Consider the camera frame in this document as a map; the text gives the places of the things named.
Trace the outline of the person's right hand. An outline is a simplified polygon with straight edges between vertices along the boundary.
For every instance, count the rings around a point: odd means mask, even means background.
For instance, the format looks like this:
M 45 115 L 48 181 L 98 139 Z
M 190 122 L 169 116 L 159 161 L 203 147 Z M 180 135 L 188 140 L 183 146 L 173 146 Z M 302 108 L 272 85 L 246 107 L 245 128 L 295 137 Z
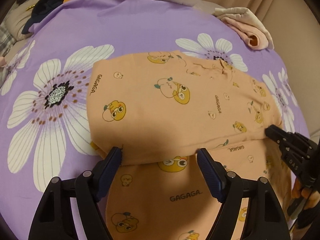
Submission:
M 298 178 L 295 179 L 295 183 L 292 189 L 292 197 L 300 198 L 303 197 L 306 199 L 306 203 L 304 205 L 304 210 L 311 209 L 315 207 L 320 200 L 320 194 L 318 191 L 312 191 L 311 188 L 303 187 L 300 180 Z

